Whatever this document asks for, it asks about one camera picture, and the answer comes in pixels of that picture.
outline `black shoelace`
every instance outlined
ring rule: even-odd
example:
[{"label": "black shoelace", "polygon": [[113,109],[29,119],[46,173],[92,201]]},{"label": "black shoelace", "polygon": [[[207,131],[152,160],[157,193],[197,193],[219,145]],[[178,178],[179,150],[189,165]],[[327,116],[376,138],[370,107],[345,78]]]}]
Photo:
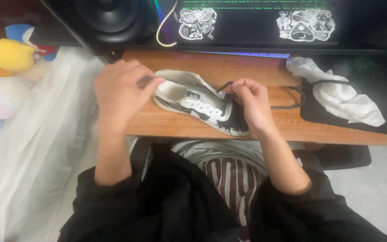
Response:
[{"label": "black shoelace", "polygon": [[[227,88],[229,85],[231,85],[233,83],[234,83],[233,81],[227,82],[221,88],[217,89],[216,92],[218,93],[218,92],[222,91],[223,89]],[[299,92],[299,94],[301,95],[300,102],[298,104],[294,104],[294,105],[290,105],[290,106],[271,106],[271,109],[294,109],[294,108],[299,108],[299,107],[303,106],[304,103],[305,103],[305,94],[303,92],[303,89],[304,88],[311,88],[314,85],[317,85],[317,84],[320,84],[320,83],[336,83],[336,84],[350,85],[350,86],[352,86],[355,89],[355,91],[357,93],[360,93],[359,86],[354,84],[353,82],[342,81],[342,80],[319,80],[319,81],[316,81],[314,83],[309,83],[306,86],[288,86],[289,89],[292,89],[292,90],[295,90],[295,91]],[[235,93],[227,93],[225,95],[224,104],[220,108],[220,110],[222,111],[222,115],[221,116],[225,116],[225,114],[226,114],[226,107],[230,103],[234,102],[235,98],[236,98]]]}]

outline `white sneaker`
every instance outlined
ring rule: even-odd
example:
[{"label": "white sneaker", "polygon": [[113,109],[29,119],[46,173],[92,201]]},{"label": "white sneaker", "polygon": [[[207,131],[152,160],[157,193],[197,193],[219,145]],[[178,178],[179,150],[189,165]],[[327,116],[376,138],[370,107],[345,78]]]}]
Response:
[{"label": "white sneaker", "polygon": [[153,96],[159,107],[171,112],[190,114],[225,134],[234,136],[250,134],[243,108],[233,100],[225,99],[225,92],[217,93],[216,89],[205,83],[199,75],[173,70],[162,70],[155,74],[204,89],[198,91],[167,80],[159,85]]}]

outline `wooden desk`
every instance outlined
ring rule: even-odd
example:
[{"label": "wooden desk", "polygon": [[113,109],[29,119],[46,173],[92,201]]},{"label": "wooden desk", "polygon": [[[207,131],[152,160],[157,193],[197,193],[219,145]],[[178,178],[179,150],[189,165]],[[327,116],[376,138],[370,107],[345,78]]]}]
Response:
[{"label": "wooden desk", "polygon": [[[230,56],[206,53],[127,50],[124,60],[137,59],[153,71],[173,69],[199,74],[203,80],[221,87],[230,80],[249,77],[268,87],[272,106],[291,105],[299,94],[279,86],[300,85],[301,78],[293,77],[285,60],[250,56]],[[273,117],[288,141],[317,143],[345,143],[387,145],[387,135],[307,122],[300,117],[300,109],[273,110]],[[168,112],[153,100],[132,120],[127,135],[166,136],[207,139],[256,139],[254,135],[230,136],[220,133],[188,114]]]}]

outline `floor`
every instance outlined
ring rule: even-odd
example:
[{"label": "floor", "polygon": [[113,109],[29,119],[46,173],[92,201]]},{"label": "floor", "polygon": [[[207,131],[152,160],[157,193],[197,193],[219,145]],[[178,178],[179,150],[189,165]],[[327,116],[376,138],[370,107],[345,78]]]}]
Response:
[{"label": "floor", "polygon": [[387,146],[369,146],[372,163],[363,168],[326,171],[336,194],[387,234]]}]

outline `yellow plush toy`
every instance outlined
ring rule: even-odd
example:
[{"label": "yellow plush toy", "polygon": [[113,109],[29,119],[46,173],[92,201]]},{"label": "yellow plush toy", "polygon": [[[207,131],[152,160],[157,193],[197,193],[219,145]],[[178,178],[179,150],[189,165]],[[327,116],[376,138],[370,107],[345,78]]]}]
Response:
[{"label": "yellow plush toy", "polygon": [[0,67],[8,71],[25,71],[34,65],[34,48],[19,41],[0,39]]}]

